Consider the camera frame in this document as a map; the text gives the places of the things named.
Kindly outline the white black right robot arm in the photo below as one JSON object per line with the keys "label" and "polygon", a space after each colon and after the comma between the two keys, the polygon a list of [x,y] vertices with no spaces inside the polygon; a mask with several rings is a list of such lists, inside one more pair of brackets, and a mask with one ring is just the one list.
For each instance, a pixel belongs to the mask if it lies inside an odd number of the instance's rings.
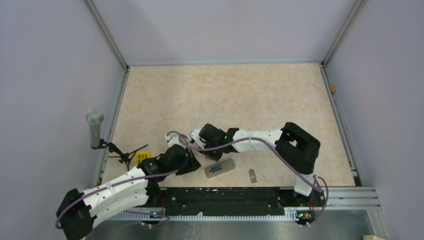
{"label": "white black right robot arm", "polygon": [[207,158],[218,161],[223,154],[272,152],[295,174],[293,200],[307,206],[314,198],[315,163],[321,143],[293,122],[281,129],[268,131],[244,130],[236,127],[223,131],[210,123],[194,129],[190,138]]}

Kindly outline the grey battery cover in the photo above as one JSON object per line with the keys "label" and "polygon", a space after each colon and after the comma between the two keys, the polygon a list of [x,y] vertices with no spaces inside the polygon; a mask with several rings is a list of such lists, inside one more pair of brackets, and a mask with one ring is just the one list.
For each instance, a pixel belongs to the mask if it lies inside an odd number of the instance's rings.
{"label": "grey battery cover", "polygon": [[249,173],[251,183],[253,184],[257,183],[257,176],[256,176],[255,170],[251,168],[249,169],[248,173]]}

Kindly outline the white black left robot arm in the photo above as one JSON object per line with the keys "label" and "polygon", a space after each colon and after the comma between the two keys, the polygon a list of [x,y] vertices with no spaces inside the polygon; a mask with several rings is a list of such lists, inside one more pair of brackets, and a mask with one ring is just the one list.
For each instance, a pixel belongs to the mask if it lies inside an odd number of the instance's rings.
{"label": "white black left robot arm", "polygon": [[142,160],[123,175],[94,188],[68,191],[56,211],[55,227],[66,239],[81,240],[109,218],[133,207],[160,202],[159,183],[201,167],[193,152],[175,144],[158,156]]}

